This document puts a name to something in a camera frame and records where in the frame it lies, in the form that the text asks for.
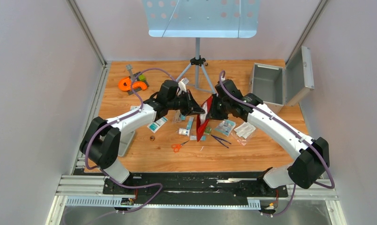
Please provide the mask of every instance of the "small box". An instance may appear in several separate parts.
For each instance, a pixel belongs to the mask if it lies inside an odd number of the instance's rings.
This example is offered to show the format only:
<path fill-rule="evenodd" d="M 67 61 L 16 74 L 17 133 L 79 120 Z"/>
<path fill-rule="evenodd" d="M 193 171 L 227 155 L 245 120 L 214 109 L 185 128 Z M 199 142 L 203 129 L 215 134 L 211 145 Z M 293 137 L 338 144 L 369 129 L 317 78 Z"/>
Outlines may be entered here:
<path fill-rule="evenodd" d="M 302 46 L 285 68 L 255 63 L 249 91 L 278 113 L 284 105 L 299 103 L 314 89 L 310 49 Z"/>
<path fill-rule="evenodd" d="M 141 74 L 138 78 L 137 78 L 138 81 L 146 81 L 146 77 Z"/>

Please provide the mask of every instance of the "gray object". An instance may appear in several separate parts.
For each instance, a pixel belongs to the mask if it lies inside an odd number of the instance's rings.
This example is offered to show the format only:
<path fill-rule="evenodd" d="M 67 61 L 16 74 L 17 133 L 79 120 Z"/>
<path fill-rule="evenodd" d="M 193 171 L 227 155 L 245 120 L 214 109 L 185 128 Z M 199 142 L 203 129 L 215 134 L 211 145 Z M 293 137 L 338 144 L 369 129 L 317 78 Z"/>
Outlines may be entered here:
<path fill-rule="evenodd" d="M 125 66 L 125 68 L 126 68 L 127 71 L 129 72 L 130 80 L 131 80 L 131 81 L 134 81 L 134 80 L 135 80 L 135 76 L 133 76 L 133 73 L 132 73 L 132 69 L 133 69 L 132 65 L 127 64 L 127 65 Z"/>
<path fill-rule="evenodd" d="M 285 68 L 255 63 L 251 76 L 249 91 L 273 112 L 296 105 L 314 89 L 310 49 L 302 46 Z"/>
<path fill-rule="evenodd" d="M 196 60 L 198 60 L 198 59 L 200 59 L 200 38 L 196 37 Z M 183 72 L 179 75 L 179 77 L 176 80 L 179 81 L 184 76 L 184 74 L 191 68 L 191 66 L 192 66 L 191 63 L 189 63 L 187 65 L 187 67 L 183 70 Z M 200 66 L 196 65 L 196 84 L 195 84 L 195 88 L 198 89 L 198 90 L 201 90 L 201 91 L 206 91 L 206 92 L 214 93 L 215 94 L 216 93 L 215 88 L 213 87 L 212 82 L 209 79 L 209 76 L 208 76 L 208 73 L 205 70 L 204 64 L 201 65 L 201 69 L 202 69 L 202 72 L 204 73 L 204 76 L 205 76 L 206 80 L 208 81 L 208 84 L 211 87 L 212 91 L 199 88 L 199 68 L 200 68 Z"/>

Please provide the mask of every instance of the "gray wall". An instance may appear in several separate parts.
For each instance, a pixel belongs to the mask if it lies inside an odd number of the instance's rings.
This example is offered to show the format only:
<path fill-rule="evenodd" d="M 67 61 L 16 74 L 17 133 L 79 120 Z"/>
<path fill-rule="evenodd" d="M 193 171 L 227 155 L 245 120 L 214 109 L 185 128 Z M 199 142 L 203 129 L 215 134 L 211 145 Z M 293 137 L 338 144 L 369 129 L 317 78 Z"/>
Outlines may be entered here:
<path fill-rule="evenodd" d="M 142 0 L 76 1 L 107 60 L 188 60 L 195 56 L 194 38 L 149 36 Z M 170 0 L 163 1 L 169 6 Z M 287 60 L 319 1 L 260 0 L 254 37 L 202 38 L 201 55 L 207 59 Z"/>
<path fill-rule="evenodd" d="M 350 225 L 377 224 L 377 0 L 331 0 L 305 45 L 316 90 L 302 102 L 330 144 Z"/>
<path fill-rule="evenodd" d="M 43 224 L 100 64 L 65 0 L 0 0 L 0 224 Z"/>

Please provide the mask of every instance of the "small bottle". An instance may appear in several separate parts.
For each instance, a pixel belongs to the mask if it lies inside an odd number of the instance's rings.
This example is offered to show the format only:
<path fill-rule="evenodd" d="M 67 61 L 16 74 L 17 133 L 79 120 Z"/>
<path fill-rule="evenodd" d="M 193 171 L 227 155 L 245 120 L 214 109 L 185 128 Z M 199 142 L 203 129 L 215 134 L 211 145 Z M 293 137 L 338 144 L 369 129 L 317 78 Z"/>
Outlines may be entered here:
<path fill-rule="evenodd" d="M 185 128 L 179 128 L 178 133 L 180 135 L 190 136 L 190 130 Z"/>

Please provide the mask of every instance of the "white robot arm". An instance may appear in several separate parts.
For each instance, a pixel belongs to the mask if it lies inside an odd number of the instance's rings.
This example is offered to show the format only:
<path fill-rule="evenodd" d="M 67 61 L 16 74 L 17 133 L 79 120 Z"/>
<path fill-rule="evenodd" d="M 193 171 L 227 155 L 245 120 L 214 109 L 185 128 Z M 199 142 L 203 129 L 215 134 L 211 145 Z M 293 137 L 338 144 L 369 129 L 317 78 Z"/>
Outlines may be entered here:
<path fill-rule="evenodd" d="M 218 94 L 213 95 L 210 118 L 221 120 L 231 113 L 234 117 L 239 117 L 263 130 L 294 159 L 292 164 L 267 169 L 259 179 L 270 188 L 287 184 L 297 184 L 304 189 L 309 188 L 325 172 L 320 158 L 329 167 L 328 142 L 322 137 L 315 140 L 302 134 L 273 113 L 254 94 L 249 93 L 243 96 L 232 80 L 227 79 L 222 83 L 223 87 L 220 83 L 215 86 Z"/>
<path fill-rule="evenodd" d="M 81 142 L 80 151 L 85 154 L 89 149 L 88 158 L 117 182 L 123 183 L 130 172 L 117 159 L 120 142 L 137 128 L 159 120 L 169 110 L 178 109 L 185 116 L 205 112 L 194 100 L 190 90 L 186 90 L 183 82 L 166 80 L 158 92 L 143 102 L 141 108 L 137 109 L 138 112 L 130 111 L 107 120 L 94 118 Z M 96 134 L 101 127 L 105 128 Z M 88 148 L 94 135 L 97 136 Z"/>

